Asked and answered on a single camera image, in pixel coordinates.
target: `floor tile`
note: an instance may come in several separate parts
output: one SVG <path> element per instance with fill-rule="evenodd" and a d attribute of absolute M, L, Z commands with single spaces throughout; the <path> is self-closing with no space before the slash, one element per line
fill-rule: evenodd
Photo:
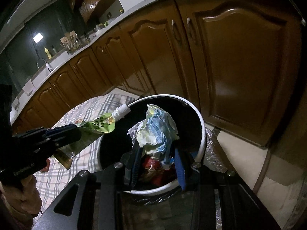
<path fill-rule="evenodd" d="M 217 137 L 238 174 L 252 189 L 262 169 L 267 150 L 221 131 Z"/>
<path fill-rule="evenodd" d="M 268 177 L 265 177 L 262 182 L 257 196 L 281 228 L 284 227 L 293 211 L 302 183 L 302 177 L 288 186 Z"/>
<path fill-rule="evenodd" d="M 205 127 L 208 128 L 209 130 L 213 130 L 214 129 L 214 126 L 212 126 L 210 124 L 207 124 L 207 123 L 205 123 Z"/>
<path fill-rule="evenodd" d="M 303 175 L 303 172 L 303 169 L 273 154 L 266 176 L 284 186 L 288 186 L 296 182 Z"/>

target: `screw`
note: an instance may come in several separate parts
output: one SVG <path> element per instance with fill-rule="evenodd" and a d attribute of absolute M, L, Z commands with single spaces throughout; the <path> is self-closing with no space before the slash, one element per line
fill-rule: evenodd
<path fill-rule="evenodd" d="M 226 174 L 229 176 L 235 176 L 235 172 L 233 170 L 227 170 Z"/>
<path fill-rule="evenodd" d="M 121 169 L 122 166 L 123 166 L 123 164 L 121 162 L 118 162 L 118 163 L 114 164 L 114 168 L 116 168 L 116 169 Z"/>
<path fill-rule="evenodd" d="M 195 168 L 195 169 L 199 169 L 201 167 L 201 163 L 194 162 L 194 163 L 192 163 L 192 167 Z"/>
<path fill-rule="evenodd" d="M 81 170 L 79 172 L 79 176 L 84 177 L 87 176 L 90 172 L 88 170 Z"/>

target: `faucet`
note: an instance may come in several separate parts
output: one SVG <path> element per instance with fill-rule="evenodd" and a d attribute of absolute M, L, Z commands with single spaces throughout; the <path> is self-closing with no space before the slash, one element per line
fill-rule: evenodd
<path fill-rule="evenodd" d="M 39 68 L 39 67 L 38 67 L 38 61 L 39 61 L 39 60 L 43 60 L 43 61 L 45 61 L 45 59 L 43 59 L 43 58 L 39 58 L 39 59 L 37 60 L 37 62 L 36 62 L 37 68 Z"/>

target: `hand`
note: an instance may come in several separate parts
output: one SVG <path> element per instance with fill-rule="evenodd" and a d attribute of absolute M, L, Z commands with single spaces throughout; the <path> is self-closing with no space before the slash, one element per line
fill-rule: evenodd
<path fill-rule="evenodd" d="M 23 185 L 23 191 L 12 186 L 2 186 L 1 183 L 0 190 L 9 205 L 18 212 L 22 214 L 38 214 L 42 201 L 35 186 L 36 177 L 30 175 L 27 178 L 22 179 L 21 184 Z"/>

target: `plaid rug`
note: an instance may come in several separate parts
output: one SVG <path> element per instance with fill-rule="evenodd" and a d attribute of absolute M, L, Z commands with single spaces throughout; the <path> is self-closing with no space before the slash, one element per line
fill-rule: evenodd
<path fill-rule="evenodd" d="M 90 121 L 98 118 L 104 113 L 114 111 L 122 104 L 130 104 L 135 99 L 120 94 L 108 94 L 105 96 L 91 98 L 75 108 L 71 109 L 57 122 L 54 127 L 59 127 L 74 123 L 76 119 Z M 41 211 L 44 212 L 51 202 L 58 196 L 70 180 L 81 170 L 88 170 L 91 173 L 99 171 L 100 167 L 97 159 L 99 149 L 99 139 L 82 150 L 73 159 L 69 170 L 64 168 L 55 158 L 50 158 L 49 171 L 46 173 L 37 172 L 36 187 L 43 202 Z M 34 218 L 34 223 L 41 217 L 41 213 Z"/>

